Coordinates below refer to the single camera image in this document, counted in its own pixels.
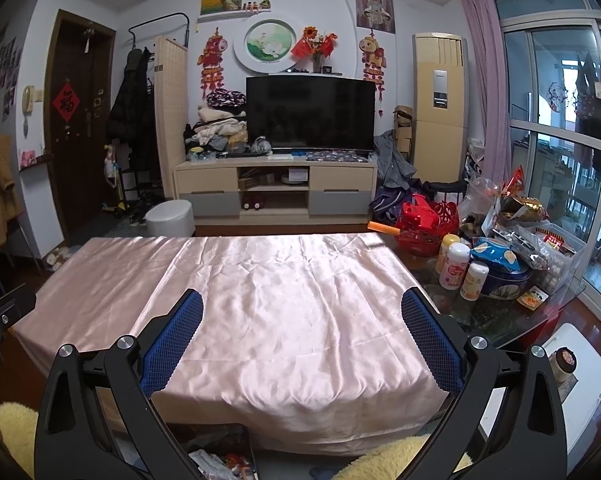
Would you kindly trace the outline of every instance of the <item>glass table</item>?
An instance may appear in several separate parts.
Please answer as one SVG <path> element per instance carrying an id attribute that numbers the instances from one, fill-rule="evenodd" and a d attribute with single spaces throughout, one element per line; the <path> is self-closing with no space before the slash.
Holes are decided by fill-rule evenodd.
<path id="1" fill-rule="evenodd" d="M 466 301 L 458 290 L 446 290 L 439 285 L 438 273 L 434 270 L 435 259 L 413 256 L 399 247 L 393 237 L 381 237 L 423 286 L 440 313 L 452 316 L 468 335 L 482 335 L 497 348 L 556 317 L 563 307 L 585 290 L 585 282 L 572 277 L 534 311 L 516 300 L 503 301 L 481 296 L 476 301 Z"/>

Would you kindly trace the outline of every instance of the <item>television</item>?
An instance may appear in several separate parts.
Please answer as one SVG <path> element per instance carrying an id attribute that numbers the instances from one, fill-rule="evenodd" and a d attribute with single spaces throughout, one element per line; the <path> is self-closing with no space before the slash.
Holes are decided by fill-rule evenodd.
<path id="1" fill-rule="evenodd" d="M 274 150 L 374 149 L 375 84 L 326 75 L 247 78 L 250 142 L 266 137 Z"/>

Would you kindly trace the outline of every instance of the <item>gray drawer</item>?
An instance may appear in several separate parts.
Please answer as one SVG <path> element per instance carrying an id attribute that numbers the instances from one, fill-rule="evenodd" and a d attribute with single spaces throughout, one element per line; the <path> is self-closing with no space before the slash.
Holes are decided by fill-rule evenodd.
<path id="1" fill-rule="evenodd" d="M 180 196 L 189 200 L 197 216 L 238 216 L 240 200 L 237 192 L 186 193 Z"/>
<path id="2" fill-rule="evenodd" d="M 367 215 L 370 209 L 369 191 L 310 191 L 310 215 Z"/>

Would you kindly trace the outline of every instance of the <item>dark brown door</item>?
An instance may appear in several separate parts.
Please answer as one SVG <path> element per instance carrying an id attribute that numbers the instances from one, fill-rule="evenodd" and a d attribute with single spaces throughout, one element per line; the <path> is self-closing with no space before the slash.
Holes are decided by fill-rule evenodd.
<path id="1" fill-rule="evenodd" d="M 48 104 L 53 177 L 66 234 L 98 215 L 103 203 L 116 201 L 103 174 L 113 38 L 95 32 L 85 52 L 86 28 L 61 23 Z"/>

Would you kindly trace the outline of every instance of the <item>flower vase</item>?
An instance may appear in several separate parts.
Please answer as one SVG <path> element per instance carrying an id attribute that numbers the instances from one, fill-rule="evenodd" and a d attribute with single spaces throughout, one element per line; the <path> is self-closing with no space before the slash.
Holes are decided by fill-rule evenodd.
<path id="1" fill-rule="evenodd" d="M 321 52 L 317 52 L 311 57 L 312 62 L 314 63 L 314 74 L 320 74 L 323 71 L 323 54 Z"/>

